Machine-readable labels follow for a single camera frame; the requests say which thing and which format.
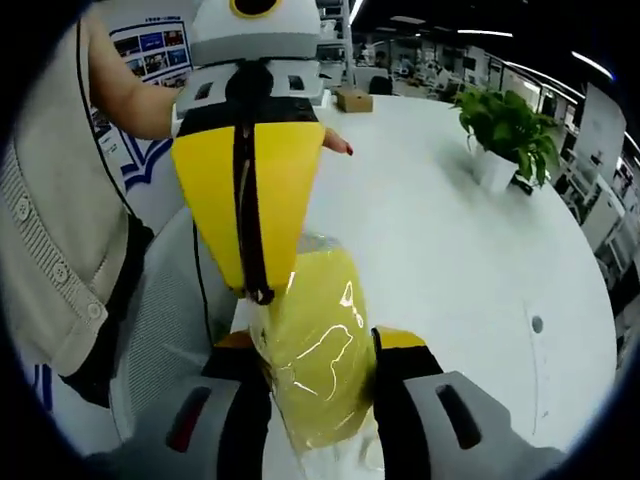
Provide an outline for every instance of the white flower pot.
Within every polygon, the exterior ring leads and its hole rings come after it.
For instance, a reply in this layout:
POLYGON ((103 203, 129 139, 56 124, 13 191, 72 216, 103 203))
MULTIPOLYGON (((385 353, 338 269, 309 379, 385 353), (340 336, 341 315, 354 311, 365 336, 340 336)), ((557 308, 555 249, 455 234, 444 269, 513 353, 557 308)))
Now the white flower pot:
POLYGON ((517 164, 485 150, 482 145, 477 146, 473 178, 482 188, 491 193, 504 192, 517 170, 517 164))

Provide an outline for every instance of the green leaves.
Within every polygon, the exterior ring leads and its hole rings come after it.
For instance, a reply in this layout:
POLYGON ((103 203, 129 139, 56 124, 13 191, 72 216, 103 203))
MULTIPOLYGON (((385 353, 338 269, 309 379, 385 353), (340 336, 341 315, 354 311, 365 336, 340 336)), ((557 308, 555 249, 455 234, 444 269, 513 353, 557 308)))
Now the green leaves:
POLYGON ((469 89, 455 98, 460 125, 485 148, 518 163, 519 173, 544 184, 546 166, 558 164, 558 150, 548 131, 556 126, 546 115, 534 113, 527 102, 512 91, 505 93, 469 89))

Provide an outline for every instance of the beige cardigan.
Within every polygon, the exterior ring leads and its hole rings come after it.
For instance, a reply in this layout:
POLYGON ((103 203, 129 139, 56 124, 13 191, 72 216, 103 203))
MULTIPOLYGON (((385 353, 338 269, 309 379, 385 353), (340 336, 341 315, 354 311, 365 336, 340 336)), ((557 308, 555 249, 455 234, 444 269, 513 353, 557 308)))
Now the beige cardigan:
POLYGON ((5 314, 19 347, 65 376, 107 318, 128 233, 87 119, 87 47, 81 20, 34 86, 0 170, 5 314))

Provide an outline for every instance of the hand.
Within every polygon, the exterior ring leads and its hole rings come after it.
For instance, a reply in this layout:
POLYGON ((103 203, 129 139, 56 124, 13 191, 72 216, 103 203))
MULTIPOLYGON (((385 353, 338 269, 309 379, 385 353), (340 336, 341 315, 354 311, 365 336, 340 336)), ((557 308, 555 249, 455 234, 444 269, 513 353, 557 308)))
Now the hand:
POLYGON ((336 153, 346 153, 349 156, 353 156, 353 148, 351 148, 349 142, 331 128, 327 128, 324 135, 324 143, 322 145, 336 153))

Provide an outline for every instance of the cardboard box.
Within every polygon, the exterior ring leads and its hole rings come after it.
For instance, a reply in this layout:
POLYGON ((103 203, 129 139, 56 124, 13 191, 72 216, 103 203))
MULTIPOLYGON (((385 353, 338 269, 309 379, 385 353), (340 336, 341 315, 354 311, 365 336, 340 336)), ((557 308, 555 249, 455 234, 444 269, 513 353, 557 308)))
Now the cardboard box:
POLYGON ((346 113, 373 112, 373 97, 362 90, 339 88, 336 90, 337 105, 346 113))

